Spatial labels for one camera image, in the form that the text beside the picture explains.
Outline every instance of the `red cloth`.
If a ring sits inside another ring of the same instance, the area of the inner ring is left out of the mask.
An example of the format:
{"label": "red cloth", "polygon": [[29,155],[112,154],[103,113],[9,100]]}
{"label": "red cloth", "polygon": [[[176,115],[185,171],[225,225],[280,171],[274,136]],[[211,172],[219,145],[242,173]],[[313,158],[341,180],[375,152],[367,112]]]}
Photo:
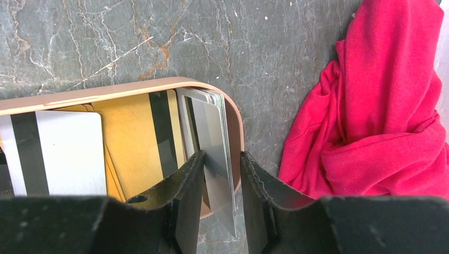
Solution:
{"label": "red cloth", "polygon": [[365,0],[301,106],[279,178],[324,195],[449,197],[435,0]]}

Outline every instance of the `stone surface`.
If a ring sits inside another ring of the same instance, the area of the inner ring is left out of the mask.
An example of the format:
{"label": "stone surface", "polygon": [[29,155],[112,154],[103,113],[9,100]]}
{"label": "stone surface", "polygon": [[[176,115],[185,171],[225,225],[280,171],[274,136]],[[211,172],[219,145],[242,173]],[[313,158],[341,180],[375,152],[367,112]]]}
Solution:
{"label": "stone surface", "polygon": [[[0,2],[0,98],[185,76],[221,88],[246,149],[276,175],[283,141],[361,0]],[[201,221],[199,253],[245,253],[241,195],[232,238]]]}

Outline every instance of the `red towel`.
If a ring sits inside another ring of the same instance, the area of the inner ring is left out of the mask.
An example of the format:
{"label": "red towel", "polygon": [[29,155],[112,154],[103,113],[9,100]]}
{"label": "red towel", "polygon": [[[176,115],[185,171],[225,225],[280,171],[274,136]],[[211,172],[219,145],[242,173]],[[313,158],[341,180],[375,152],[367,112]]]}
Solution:
{"label": "red towel", "polygon": [[449,198],[433,70],[442,20],[435,0],[365,0],[299,110],[279,178],[313,198]]}

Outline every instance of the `stack of cards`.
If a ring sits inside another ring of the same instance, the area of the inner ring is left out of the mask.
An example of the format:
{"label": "stack of cards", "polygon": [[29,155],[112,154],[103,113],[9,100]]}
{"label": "stack of cards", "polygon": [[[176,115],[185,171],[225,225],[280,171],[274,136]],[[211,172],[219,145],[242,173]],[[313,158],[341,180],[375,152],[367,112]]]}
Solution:
{"label": "stack of cards", "polygon": [[0,137],[14,195],[125,202],[185,162],[173,90],[0,116]]}
{"label": "stack of cards", "polygon": [[176,93],[187,156],[198,150],[205,152],[204,175],[210,209],[235,236],[236,206],[225,99],[211,90],[178,88]]}

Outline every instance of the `gray marble surface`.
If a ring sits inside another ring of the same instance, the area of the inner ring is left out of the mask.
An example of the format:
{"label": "gray marble surface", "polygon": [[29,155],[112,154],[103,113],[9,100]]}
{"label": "gray marble surface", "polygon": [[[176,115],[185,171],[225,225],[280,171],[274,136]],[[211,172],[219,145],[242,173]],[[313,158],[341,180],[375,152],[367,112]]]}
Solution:
{"label": "gray marble surface", "polygon": [[[283,141],[361,0],[0,1],[0,98],[184,76],[215,85],[244,119],[246,149],[276,175]],[[199,253],[246,253],[201,221]]]}

